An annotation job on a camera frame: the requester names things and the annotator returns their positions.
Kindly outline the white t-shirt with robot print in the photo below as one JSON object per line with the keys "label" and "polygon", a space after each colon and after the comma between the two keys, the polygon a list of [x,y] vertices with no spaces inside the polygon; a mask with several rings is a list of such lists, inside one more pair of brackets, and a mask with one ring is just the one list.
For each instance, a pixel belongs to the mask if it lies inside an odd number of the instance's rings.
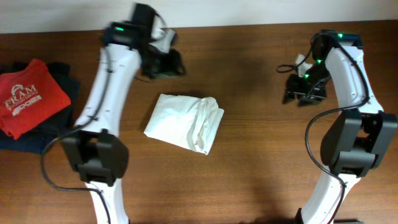
{"label": "white t-shirt with robot print", "polygon": [[161,94],[144,134],[207,155],[223,115],[213,97]]}

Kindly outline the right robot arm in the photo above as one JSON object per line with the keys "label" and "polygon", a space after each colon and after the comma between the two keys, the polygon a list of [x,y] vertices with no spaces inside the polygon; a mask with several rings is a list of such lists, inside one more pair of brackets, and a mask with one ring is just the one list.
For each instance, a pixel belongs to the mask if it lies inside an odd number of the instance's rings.
{"label": "right robot arm", "polygon": [[[299,106],[322,102],[327,82],[333,81],[338,107],[314,116],[305,130],[307,153],[322,174],[295,222],[335,223],[350,190],[383,160],[397,131],[397,116],[385,113],[373,93],[358,34],[320,30],[306,55],[299,55],[293,65],[279,65],[277,72],[290,75],[283,102],[298,100]],[[338,117],[322,139],[318,161],[310,149],[310,128],[332,113]]]}

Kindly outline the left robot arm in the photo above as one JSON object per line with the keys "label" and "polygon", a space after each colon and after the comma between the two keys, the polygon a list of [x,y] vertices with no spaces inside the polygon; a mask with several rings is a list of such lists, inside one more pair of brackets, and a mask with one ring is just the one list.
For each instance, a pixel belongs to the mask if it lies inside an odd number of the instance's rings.
{"label": "left robot arm", "polygon": [[161,29],[154,37],[156,19],[161,16],[153,7],[137,3],[130,19],[105,28],[88,100],[75,129],[61,140],[72,170],[91,194],[97,223],[130,222],[122,190],[129,149],[119,139],[119,125],[137,72],[151,80],[186,74],[180,53],[172,48],[177,33]]}

